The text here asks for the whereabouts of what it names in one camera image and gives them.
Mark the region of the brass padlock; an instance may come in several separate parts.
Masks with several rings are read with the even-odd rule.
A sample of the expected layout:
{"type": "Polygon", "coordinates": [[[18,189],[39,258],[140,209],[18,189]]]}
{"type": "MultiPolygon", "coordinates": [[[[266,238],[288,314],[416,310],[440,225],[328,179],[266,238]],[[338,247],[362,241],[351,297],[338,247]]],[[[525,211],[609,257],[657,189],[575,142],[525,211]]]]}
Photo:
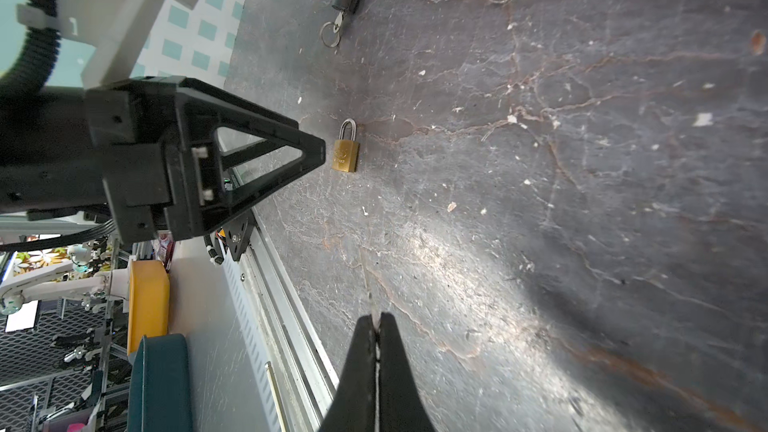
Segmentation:
{"type": "Polygon", "coordinates": [[[357,170],[360,143],[356,140],[357,123],[346,119],[340,127],[334,143],[332,168],[336,171],[353,173],[357,170]]]}

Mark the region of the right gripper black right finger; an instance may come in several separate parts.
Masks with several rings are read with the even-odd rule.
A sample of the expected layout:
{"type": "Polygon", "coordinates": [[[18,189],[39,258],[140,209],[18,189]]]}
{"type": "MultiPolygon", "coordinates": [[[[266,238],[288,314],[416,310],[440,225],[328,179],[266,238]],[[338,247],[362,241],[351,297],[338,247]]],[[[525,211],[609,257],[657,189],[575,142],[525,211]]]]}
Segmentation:
{"type": "Polygon", "coordinates": [[[379,430],[435,432],[418,388],[395,317],[382,313],[379,344],[379,430]]]}

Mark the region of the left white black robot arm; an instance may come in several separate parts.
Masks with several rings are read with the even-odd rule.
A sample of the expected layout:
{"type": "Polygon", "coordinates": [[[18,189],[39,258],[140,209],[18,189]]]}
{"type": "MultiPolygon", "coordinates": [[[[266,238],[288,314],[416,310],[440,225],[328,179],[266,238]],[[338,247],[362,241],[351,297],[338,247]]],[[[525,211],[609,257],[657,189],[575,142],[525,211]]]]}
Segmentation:
{"type": "Polygon", "coordinates": [[[324,163],[324,140],[293,119],[195,78],[132,76],[164,1],[18,6],[27,33],[1,77],[3,213],[107,217],[61,244],[111,232],[185,240],[324,163]]]}

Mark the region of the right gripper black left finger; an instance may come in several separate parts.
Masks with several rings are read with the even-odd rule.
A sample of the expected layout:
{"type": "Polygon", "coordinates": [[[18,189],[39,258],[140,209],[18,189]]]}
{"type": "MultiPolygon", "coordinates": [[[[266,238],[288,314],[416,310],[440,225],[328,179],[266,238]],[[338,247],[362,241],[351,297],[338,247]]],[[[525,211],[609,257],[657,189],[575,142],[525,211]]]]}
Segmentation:
{"type": "Polygon", "coordinates": [[[357,320],[332,403],[319,427],[324,431],[375,430],[377,332],[370,315],[357,320]]]}

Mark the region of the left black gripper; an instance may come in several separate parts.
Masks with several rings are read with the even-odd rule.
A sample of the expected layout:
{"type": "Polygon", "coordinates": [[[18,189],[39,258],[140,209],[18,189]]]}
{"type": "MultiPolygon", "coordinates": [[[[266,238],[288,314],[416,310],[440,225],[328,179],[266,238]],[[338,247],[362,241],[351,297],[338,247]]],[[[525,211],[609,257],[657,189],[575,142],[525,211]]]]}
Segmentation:
{"type": "Polygon", "coordinates": [[[178,76],[145,77],[84,93],[106,200],[125,243],[162,232],[176,240],[205,235],[325,163],[326,142],[295,120],[179,85],[178,76]],[[225,187],[234,168],[283,148],[299,156],[225,187]]]}

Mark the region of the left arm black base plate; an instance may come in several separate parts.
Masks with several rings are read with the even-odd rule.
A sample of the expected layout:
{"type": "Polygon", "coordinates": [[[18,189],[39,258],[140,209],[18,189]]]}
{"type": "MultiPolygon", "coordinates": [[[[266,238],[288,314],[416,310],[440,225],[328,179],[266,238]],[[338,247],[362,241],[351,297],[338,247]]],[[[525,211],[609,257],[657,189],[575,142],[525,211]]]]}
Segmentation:
{"type": "Polygon", "coordinates": [[[253,212],[246,211],[223,226],[225,243],[234,262],[238,262],[250,246],[255,225],[253,212]]]}

